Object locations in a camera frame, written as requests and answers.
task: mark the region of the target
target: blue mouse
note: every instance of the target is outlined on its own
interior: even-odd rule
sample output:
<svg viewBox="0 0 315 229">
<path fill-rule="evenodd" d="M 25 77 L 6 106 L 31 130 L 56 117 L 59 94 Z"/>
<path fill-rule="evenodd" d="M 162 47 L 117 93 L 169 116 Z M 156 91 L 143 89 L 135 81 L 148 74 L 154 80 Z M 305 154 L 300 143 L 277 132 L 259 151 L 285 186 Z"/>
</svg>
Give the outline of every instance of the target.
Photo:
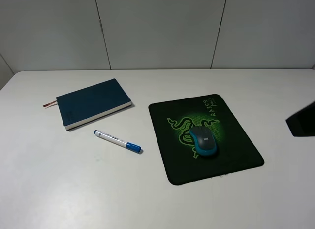
<svg viewBox="0 0 315 229">
<path fill-rule="evenodd" d="M 189 134 L 199 155 L 211 156 L 217 152 L 217 144 L 209 128 L 204 126 L 192 127 Z"/>
</svg>

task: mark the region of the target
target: blue marker cap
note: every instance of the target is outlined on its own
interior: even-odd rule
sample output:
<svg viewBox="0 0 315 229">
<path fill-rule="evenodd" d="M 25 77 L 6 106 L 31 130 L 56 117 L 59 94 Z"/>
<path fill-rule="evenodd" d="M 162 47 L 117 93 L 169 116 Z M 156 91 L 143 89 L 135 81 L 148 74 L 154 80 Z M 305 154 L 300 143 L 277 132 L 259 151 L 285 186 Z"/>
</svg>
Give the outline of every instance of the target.
<svg viewBox="0 0 315 229">
<path fill-rule="evenodd" d="M 136 152 L 136 153 L 139 153 L 140 150 L 141 150 L 141 147 L 140 147 L 140 146 L 135 145 L 135 144 L 131 144 L 131 143 L 129 143 L 129 142 L 126 144 L 126 148 L 129 149 L 129 150 L 131 150 L 131 151 L 134 151 L 134 152 Z"/>
</svg>

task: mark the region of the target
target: green mouse pad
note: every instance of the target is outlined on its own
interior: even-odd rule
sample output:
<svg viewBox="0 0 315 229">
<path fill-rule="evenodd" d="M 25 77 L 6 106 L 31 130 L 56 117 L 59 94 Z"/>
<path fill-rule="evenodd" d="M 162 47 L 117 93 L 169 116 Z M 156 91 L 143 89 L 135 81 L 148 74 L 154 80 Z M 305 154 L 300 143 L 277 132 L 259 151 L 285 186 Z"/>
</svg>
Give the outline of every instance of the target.
<svg viewBox="0 0 315 229">
<path fill-rule="evenodd" d="M 181 185 L 262 166 L 264 159 L 219 95 L 200 96 L 149 106 L 168 180 Z M 202 157 L 189 129 L 210 128 L 217 153 Z"/>
</svg>

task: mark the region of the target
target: black object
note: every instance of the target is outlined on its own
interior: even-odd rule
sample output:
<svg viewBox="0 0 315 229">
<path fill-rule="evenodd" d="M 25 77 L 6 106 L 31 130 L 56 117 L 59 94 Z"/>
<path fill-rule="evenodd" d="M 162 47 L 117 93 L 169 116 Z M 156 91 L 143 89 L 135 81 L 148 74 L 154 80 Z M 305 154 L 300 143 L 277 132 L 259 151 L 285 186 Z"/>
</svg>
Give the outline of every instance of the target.
<svg viewBox="0 0 315 229">
<path fill-rule="evenodd" d="M 293 136 L 315 136 L 315 102 L 290 116 L 286 123 Z"/>
<path fill-rule="evenodd" d="M 169 181 L 181 185 L 262 166 L 264 159 L 219 95 L 154 103 L 149 106 Z M 198 155 L 189 130 L 210 128 L 217 144 L 211 157 Z"/>
<path fill-rule="evenodd" d="M 192 127 L 189 134 L 199 155 L 208 157 L 217 152 L 216 141 L 210 128 L 204 126 Z"/>
</svg>

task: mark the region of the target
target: snake logo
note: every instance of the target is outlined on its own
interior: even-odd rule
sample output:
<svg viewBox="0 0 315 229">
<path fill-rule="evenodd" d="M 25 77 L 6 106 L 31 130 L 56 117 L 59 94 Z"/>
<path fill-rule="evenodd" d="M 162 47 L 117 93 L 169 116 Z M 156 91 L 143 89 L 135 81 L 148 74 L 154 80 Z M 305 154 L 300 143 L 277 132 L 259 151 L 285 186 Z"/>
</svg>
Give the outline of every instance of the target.
<svg viewBox="0 0 315 229">
<path fill-rule="evenodd" d="M 189 134 L 189 130 L 192 127 L 195 126 L 204 126 L 204 127 L 209 127 L 211 126 L 213 123 L 217 123 L 220 122 L 219 120 L 201 120 L 200 125 L 196 125 L 196 123 L 193 122 L 193 119 L 190 117 L 183 117 L 180 122 L 177 122 L 176 120 L 172 120 L 170 118 L 167 118 L 167 121 L 169 122 L 169 124 L 171 124 L 171 127 L 174 130 L 180 130 L 181 134 L 178 136 L 178 140 L 184 144 L 184 145 L 188 145 L 188 146 L 192 146 L 192 151 L 193 151 L 193 157 L 196 159 L 198 158 L 198 154 L 196 152 L 194 143 L 191 139 L 191 136 Z"/>
</svg>

